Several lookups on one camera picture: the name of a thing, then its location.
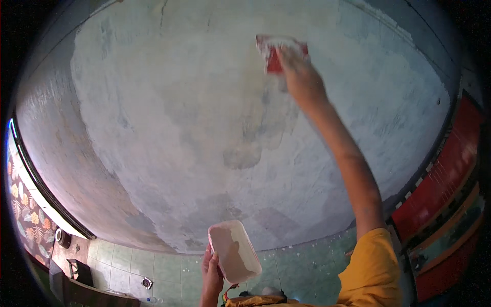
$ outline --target yellow shirt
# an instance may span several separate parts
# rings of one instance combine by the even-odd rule
[[[357,242],[350,264],[339,275],[341,291],[337,307],[393,307],[401,306],[399,289],[400,270],[389,232],[377,228],[363,235]],[[229,306],[261,306],[267,297],[256,296],[255,304],[229,304]],[[272,304],[271,307],[311,307],[309,304]]]

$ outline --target paint in container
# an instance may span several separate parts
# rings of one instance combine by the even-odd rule
[[[261,275],[261,263],[240,221],[226,221],[211,226],[208,229],[208,240],[213,252],[218,252],[218,265],[230,284]]]

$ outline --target plastic bottle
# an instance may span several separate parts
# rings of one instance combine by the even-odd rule
[[[151,304],[155,304],[157,302],[157,299],[154,296],[151,296],[147,299],[147,302]]]

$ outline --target floor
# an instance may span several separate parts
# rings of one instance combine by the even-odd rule
[[[55,241],[51,259],[63,270],[66,276],[70,276],[70,267],[66,260],[77,259],[83,263],[87,263],[90,242],[89,240],[72,236],[70,247],[65,249]]]
[[[355,242],[356,231],[352,228],[309,243],[258,252],[261,276],[229,291],[229,297],[246,290],[260,294],[264,287],[274,286],[302,303],[335,304],[341,289],[337,274],[348,265],[345,253],[353,249]],[[162,306],[171,307],[197,306],[202,283],[201,261],[200,256],[142,251],[103,240],[90,242],[87,258],[96,288],[128,293],[142,302],[153,296],[163,300]],[[141,286],[143,277],[153,281],[150,290]],[[401,284],[410,289],[407,280]],[[405,297],[405,302],[409,302],[408,296]]]

